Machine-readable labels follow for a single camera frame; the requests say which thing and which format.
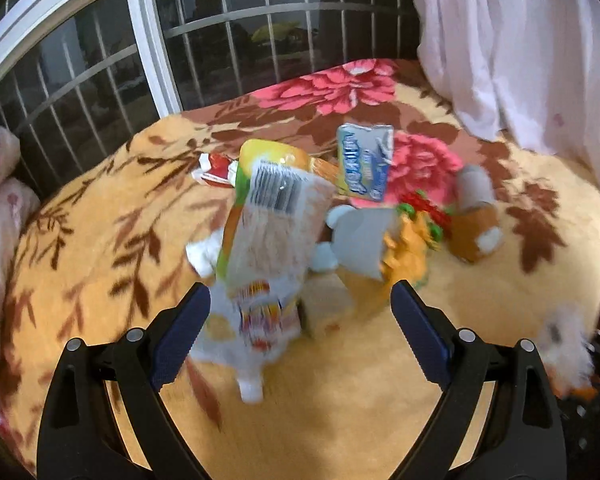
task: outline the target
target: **snack bag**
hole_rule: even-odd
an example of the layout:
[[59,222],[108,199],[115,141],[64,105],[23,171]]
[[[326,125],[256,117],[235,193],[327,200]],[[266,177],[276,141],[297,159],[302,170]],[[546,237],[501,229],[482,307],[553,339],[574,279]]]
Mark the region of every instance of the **snack bag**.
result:
[[200,184],[213,187],[235,187],[238,161],[221,153],[200,153],[199,166],[191,176]]
[[394,127],[345,123],[338,128],[337,139],[340,192],[382,202],[394,154]]
[[262,400],[263,365],[300,333],[296,297],[336,175],[333,165],[279,142],[251,139],[240,150],[211,313],[190,354],[234,367],[245,402]]

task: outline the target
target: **bed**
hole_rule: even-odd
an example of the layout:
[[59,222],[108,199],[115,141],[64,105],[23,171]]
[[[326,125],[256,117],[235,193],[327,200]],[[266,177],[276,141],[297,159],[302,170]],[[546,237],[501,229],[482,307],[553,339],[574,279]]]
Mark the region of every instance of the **bed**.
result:
[[[374,91],[352,86],[352,72]],[[317,91],[324,78],[337,90],[331,100]],[[354,62],[163,118],[32,218],[8,287],[0,368],[13,441],[30,469],[66,341],[104,343],[145,327],[199,280],[184,247],[222,227],[233,199],[233,190],[190,176],[200,153],[236,156],[247,138],[260,137],[334,161],[335,131],[345,121],[437,138],[492,179],[503,245],[473,266],[445,248],[433,253],[419,291],[426,303],[500,344],[532,338],[561,303],[576,305],[594,329],[600,192],[589,171],[520,150],[505,132],[497,142],[470,136],[417,62]],[[324,339],[296,340],[266,369],[263,403],[243,404],[232,372],[216,365],[195,363],[193,386],[183,370],[163,388],[173,420],[213,478],[385,479],[413,444],[440,391],[424,379],[374,282],[339,273],[356,298],[354,319]],[[218,409],[200,396],[201,384]],[[110,396],[131,457],[146,465],[114,388]],[[470,457],[488,400],[487,387],[456,463]]]

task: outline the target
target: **red toy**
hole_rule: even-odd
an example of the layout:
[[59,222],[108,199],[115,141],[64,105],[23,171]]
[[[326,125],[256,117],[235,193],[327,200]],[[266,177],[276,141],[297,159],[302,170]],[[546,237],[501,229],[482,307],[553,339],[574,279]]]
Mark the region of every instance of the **red toy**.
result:
[[409,204],[416,211],[426,211],[429,213],[431,220],[439,225],[448,235],[451,228],[451,216],[445,211],[440,210],[437,206],[427,198],[423,191],[408,192],[400,196],[400,203]]

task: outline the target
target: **blue gripper pad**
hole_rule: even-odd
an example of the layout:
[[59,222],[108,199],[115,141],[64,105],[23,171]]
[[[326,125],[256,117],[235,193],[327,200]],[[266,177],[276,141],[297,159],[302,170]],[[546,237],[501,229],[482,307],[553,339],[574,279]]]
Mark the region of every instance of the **blue gripper pad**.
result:
[[446,389],[451,382],[448,370],[449,349],[433,328],[418,300],[399,282],[391,290],[391,310],[427,381]]
[[151,386],[156,392],[164,384],[173,383],[198,337],[211,307],[206,286],[187,294],[178,305],[179,312],[155,347],[152,355]]

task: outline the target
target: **white curtain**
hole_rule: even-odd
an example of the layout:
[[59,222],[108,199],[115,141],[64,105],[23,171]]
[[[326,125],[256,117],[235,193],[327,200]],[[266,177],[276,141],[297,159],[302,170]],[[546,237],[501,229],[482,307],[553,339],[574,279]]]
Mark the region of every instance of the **white curtain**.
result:
[[599,0],[414,0],[418,56],[465,128],[579,158],[600,186]]

